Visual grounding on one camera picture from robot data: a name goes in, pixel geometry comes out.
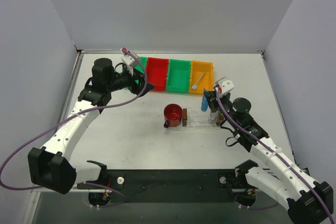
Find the clear textured oval tray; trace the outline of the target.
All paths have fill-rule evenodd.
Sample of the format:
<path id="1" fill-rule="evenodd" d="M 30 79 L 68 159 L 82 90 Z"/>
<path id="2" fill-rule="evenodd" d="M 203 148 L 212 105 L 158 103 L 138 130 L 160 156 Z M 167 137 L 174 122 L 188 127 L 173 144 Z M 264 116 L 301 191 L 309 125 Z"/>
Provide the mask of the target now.
<path id="1" fill-rule="evenodd" d="M 187 108 L 187 120 L 184 126 L 181 122 L 177 127 L 172 127 L 175 131 L 212 131 L 218 130 L 217 121 L 219 119 L 218 112 L 206 112 L 200 109 Z"/>

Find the white toothbrush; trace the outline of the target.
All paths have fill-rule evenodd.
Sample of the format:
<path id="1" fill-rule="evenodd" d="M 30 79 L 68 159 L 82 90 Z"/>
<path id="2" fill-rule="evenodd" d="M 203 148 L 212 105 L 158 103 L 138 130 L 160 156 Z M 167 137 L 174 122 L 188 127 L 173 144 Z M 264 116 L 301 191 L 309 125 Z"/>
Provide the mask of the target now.
<path id="1" fill-rule="evenodd" d="M 197 85 L 201 81 L 201 79 L 204 77 L 204 75 L 205 75 L 205 72 L 203 72 L 201 74 L 201 76 L 197 79 L 197 81 L 192 85 L 192 90 L 196 90 L 197 89 Z"/>

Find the yellow bin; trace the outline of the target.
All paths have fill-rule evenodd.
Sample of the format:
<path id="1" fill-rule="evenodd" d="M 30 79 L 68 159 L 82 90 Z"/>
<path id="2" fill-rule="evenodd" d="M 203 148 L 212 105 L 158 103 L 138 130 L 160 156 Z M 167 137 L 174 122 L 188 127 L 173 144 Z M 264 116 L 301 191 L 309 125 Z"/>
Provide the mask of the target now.
<path id="1" fill-rule="evenodd" d="M 214 72 L 212 62 L 191 61 L 190 94 L 203 94 L 204 89 L 211 91 L 214 86 Z"/>

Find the clear holder with wooden ends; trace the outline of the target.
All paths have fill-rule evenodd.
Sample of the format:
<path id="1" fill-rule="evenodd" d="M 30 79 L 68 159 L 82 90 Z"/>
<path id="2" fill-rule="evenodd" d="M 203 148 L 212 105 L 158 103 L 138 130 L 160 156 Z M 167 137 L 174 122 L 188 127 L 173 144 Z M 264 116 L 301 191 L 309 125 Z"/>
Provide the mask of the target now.
<path id="1" fill-rule="evenodd" d="M 216 130 L 222 122 L 211 123 L 208 118 L 211 110 L 202 112 L 198 108 L 186 108 L 186 128 L 189 130 Z"/>

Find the blue toothbrush case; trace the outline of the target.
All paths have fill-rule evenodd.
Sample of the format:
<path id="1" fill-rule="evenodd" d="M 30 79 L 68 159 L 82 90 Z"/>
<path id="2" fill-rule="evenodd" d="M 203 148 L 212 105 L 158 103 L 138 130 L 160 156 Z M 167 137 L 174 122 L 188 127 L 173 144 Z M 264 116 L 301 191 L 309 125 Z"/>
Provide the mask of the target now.
<path id="1" fill-rule="evenodd" d="M 201 111 L 206 112 L 208 109 L 208 102 L 207 102 L 207 96 L 206 94 L 208 91 L 206 89 L 203 90 L 203 96 L 202 96 L 202 104 L 201 104 Z"/>

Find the red bin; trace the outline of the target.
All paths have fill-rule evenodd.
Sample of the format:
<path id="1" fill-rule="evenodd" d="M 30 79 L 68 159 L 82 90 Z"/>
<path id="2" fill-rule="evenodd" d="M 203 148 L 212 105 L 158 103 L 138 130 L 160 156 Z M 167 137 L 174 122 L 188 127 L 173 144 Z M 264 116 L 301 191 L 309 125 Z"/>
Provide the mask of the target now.
<path id="1" fill-rule="evenodd" d="M 155 86 L 153 89 L 154 91 L 166 90 L 168 68 L 168 59 L 148 57 L 146 62 L 146 73 L 148 75 L 149 83 Z"/>

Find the aluminium frame rail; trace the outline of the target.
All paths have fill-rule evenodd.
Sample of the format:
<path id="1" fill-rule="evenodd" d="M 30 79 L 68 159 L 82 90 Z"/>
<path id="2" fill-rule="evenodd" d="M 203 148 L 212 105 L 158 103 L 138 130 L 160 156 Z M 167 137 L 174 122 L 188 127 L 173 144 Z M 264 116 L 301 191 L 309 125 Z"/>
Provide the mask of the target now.
<path id="1" fill-rule="evenodd" d="M 69 193 L 80 192 L 80 191 L 100 192 L 100 191 L 104 191 L 104 190 L 105 190 L 105 188 L 102 188 L 102 187 L 94 187 L 94 186 L 79 184 L 79 185 L 74 185 L 71 188 L 71 190 L 69 191 Z M 53 191 L 53 190 L 45 188 L 45 187 L 33 189 L 32 191 L 35 191 L 35 192 L 51 192 L 51 193 L 55 193 L 56 192 L 56 191 Z"/>

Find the red mug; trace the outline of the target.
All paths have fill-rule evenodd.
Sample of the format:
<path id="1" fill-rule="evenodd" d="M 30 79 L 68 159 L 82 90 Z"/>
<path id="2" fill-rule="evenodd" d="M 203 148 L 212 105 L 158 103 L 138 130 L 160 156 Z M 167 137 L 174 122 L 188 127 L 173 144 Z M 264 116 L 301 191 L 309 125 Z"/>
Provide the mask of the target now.
<path id="1" fill-rule="evenodd" d="M 177 127 L 180 125 L 183 115 L 183 110 L 178 104 L 168 104 L 163 111 L 164 127 Z"/>

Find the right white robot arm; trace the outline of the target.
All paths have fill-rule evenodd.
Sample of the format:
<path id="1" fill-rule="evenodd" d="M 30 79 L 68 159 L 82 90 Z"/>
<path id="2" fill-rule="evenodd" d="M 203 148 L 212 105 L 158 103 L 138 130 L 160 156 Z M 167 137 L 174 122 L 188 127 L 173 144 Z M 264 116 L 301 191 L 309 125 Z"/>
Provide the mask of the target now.
<path id="1" fill-rule="evenodd" d="M 224 117 L 236 142 L 259 159 L 272 174 L 248 160 L 235 168 L 236 177 L 254 186 L 281 205 L 293 223 L 334 223 L 333 189 L 318 182 L 288 158 L 250 115 L 245 98 L 230 100 L 230 93 L 204 91 L 202 104 Z"/>

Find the right green bin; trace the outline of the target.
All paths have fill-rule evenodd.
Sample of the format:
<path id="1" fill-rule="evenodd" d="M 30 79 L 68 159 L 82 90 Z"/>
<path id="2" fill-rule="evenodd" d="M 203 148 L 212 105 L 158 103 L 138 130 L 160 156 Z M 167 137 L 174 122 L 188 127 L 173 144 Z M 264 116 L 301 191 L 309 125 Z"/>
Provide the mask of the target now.
<path id="1" fill-rule="evenodd" d="M 173 93 L 188 93 L 190 73 L 190 61 L 170 59 L 167 72 L 166 91 Z"/>

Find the left green bin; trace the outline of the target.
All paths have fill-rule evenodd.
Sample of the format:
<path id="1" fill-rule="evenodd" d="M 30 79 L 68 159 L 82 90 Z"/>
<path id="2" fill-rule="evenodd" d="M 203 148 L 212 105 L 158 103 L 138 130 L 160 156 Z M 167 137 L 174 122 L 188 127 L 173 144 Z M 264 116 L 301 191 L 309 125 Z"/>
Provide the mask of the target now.
<path id="1" fill-rule="evenodd" d="M 144 61 L 141 59 L 141 62 L 139 63 L 138 66 L 135 67 L 136 69 L 138 69 L 139 71 L 143 71 L 143 73 L 145 72 L 145 65 L 144 65 Z"/>

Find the green bin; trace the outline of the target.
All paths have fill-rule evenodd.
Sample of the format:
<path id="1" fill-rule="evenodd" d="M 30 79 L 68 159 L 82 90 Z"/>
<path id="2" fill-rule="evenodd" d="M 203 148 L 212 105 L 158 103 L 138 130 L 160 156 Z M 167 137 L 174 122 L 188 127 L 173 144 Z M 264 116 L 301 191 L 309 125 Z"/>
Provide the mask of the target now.
<path id="1" fill-rule="evenodd" d="M 141 62 L 139 63 L 138 66 L 135 67 L 136 69 L 138 69 L 139 71 L 143 71 L 143 73 L 145 72 L 145 65 L 144 65 L 144 61 L 141 59 Z"/>
<path id="2" fill-rule="evenodd" d="M 190 73 L 190 61 L 170 59 L 167 72 L 166 91 L 173 93 L 188 93 Z"/>

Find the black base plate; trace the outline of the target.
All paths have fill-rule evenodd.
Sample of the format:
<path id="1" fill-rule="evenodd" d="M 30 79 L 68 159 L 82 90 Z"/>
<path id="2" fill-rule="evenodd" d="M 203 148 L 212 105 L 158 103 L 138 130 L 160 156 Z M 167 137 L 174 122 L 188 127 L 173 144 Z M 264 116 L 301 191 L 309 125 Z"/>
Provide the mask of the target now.
<path id="1" fill-rule="evenodd" d="M 127 203 L 254 204 L 256 190 L 233 169 L 109 169 L 96 184 L 125 195 Z"/>

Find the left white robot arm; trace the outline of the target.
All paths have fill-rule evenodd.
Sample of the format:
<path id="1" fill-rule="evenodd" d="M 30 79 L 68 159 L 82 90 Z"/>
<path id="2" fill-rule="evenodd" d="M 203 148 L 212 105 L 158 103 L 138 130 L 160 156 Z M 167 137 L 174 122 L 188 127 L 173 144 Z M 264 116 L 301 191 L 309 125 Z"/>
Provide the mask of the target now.
<path id="1" fill-rule="evenodd" d="M 86 161 L 85 165 L 72 166 L 70 159 L 89 125 L 107 108 L 113 92 L 127 88 L 139 98 L 154 88 L 145 72 L 135 68 L 141 64 L 139 57 L 127 52 L 121 60 L 122 72 L 116 72 L 108 58 L 95 60 L 92 76 L 85 83 L 72 112 L 41 148 L 30 150 L 28 166 L 33 184 L 61 194 L 68 193 L 75 184 L 90 182 L 96 188 L 106 185 L 105 164 Z"/>

